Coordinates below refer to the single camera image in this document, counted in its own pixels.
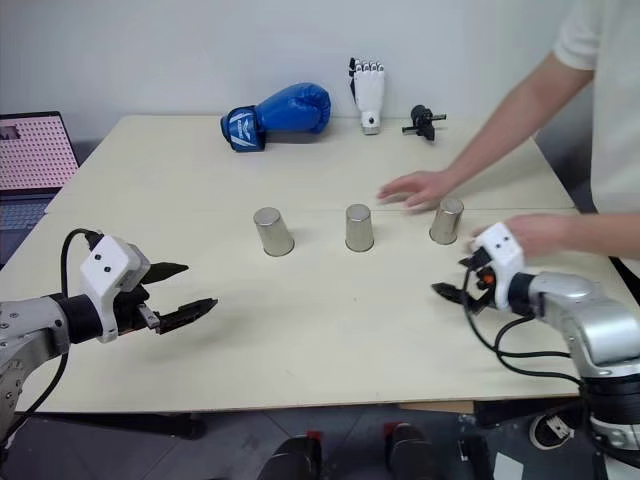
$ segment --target silver cup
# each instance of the silver cup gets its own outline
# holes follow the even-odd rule
[[[440,245],[449,245],[458,238],[458,225],[464,204],[457,198],[443,198],[438,206],[429,236]]]
[[[345,243],[349,250],[366,252],[373,247],[373,227],[371,210],[366,205],[350,205],[346,212],[347,233]]]
[[[287,230],[280,212],[272,207],[264,207],[253,215],[262,247],[267,255],[281,257],[293,250],[293,237]]]

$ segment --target blue boxing glove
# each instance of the blue boxing glove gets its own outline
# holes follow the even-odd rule
[[[231,110],[220,119],[220,127],[236,152],[259,152],[264,150],[268,131],[320,133],[330,115],[327,91],[313,83],[298,83],[260,105]]]

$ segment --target red dot pattern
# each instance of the red dot pattern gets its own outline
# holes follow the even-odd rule
[[[62,120],[31,117],[0,120],[19,139],[0,141],[0,190],[62,187],[78,169]]]

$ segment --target table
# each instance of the table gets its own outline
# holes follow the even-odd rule
[[[445,168],[478,129],[447,120],[430,146],[402,135],[406,123],[388,120],[380,135],[365,136],[357,119],[332,119],[319,137],[238,154],[222,137],[219,117],[125,117],[47,211],[327,210],[352,203],[403,210],[401,203],[378,204],[379,187],[415,170]],[[573,208],[533,140],[453,195],[467,209]]]
[[[458,135],[450,126],[429,147],[421,138],[392,135],[400,122],[388,122],[385,133],[370,139],[356,121],[337,120],[318,145],[274,144],[264,154],[239,155],[218,135],[217,121],[124,119],[0,272],[3,300],[59,291],[62,239],[83,226],[138,245],[151,261],[190,265],[149,286],[152,308],[164,313],[198,298],[220,299],[197,323],[164,336],[141,331],[106,345],[74,346],[65,377],[41,411],[184,412],[575,393],[568,382],[505,370],[473,337],[461,308],[430,289],[434,282],[461,282],[456,262],[466,255],[463,239],[473,228],[532,210],[574,213],[532,142],[512,154],[517,168],[496,166],[495,177],[459,192],[467,206],[460,239],[440,246],[427,234],[433,212],[411,214],[372,197],[393,175],[420,164],[444,166],[471,127]],[[152,141],[162,132],[173,133]],[[352,201],[373,210],[376,243],[366,253],[344,245],[344,209]],[[281,209],[296,239],[290,255],[271,258],[261,250],[251,215],[266,204]],[[86,255],[82,243],[71,250],[70,272]],[[565,253],[531,267],[598,279],[638,311],[607,259]],[[509,318],[487,311],[479,323],[490,337]],[[539,322],[505,341],[507,349],[532,346],[564,348],[559,334]],[[573,372],[562,359],[519,365]],[[19,409],[55,368],[50,362],[30,377]]]

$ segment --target sneaker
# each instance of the sneaker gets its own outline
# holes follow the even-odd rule
[[[558,415],[544,415],[533,419],[529,440],[540,450],[560,448],[575,435],[575,430]]]

